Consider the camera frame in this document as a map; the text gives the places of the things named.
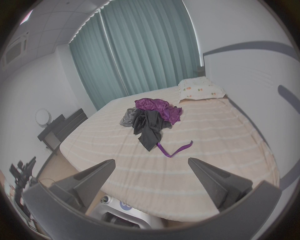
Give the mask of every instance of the ceiling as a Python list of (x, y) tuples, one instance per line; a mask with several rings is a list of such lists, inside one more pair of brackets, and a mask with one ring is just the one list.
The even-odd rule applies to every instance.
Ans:
[(21, 66), (67, 44), (84, 21), (108, 0), (43, 0), (33, 9), (29, 19), (14, 33), (11, 42), (29, 31), (27, 53), (11, 62), (6, 70), (0, 67), (0, 81)]

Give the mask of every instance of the gray garment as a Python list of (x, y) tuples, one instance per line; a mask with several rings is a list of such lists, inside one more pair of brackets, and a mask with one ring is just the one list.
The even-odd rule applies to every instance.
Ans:
[(132, 120), (134, 118), (136, 110), (136, 107), (128, 108), (124, 117), (120, 121), (120, 125), (123, 125), (125, 127), (132, 127)]

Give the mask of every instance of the pile of clothes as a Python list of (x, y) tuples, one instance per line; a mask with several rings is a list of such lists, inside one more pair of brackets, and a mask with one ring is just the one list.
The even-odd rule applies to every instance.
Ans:
[(180, 121), (182, 108), (170, 105), (161, 99), (142, 98), (135, 100), (135, 107), (128, 108), (120, 124), (125, 127), (133, 127), (133, 134), (142, 133), (138, 138), (141, 144), (150, 151), (155, 145), (167, 156), (172, 157), (177, 152), (186, 149), (182, 146), (174, 154), (169, 155), (160, 145), (160, 131), (164, 128), (172, 128)]

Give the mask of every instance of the ceiling vent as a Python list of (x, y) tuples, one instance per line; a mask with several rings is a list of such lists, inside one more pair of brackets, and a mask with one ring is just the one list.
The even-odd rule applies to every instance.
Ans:
[(28, 35), (29, 32), (22, 34), (6, 48), (2, 59), (3, 69), (26, 54)]

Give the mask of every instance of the mattress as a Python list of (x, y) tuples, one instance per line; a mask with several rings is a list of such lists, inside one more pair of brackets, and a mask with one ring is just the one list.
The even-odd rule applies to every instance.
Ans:
[[(120, 120), (134, 101), (160, 98), (182, 107), (181, 121), (162, 130), (161, 145), (148, 152)], [(66, 159), (85, 170), (107, 159), (116, 168), (101, 190), (145, 213), (175, 221), (199, 221), (219, 211), (188, 165), (198, 158), (231, 173), (279, 186), (274, 156), (252, 124), (228, 99), (184, 100), (178, 103), (178, 87), (115, 99), (74, 130), (60, 145)]]

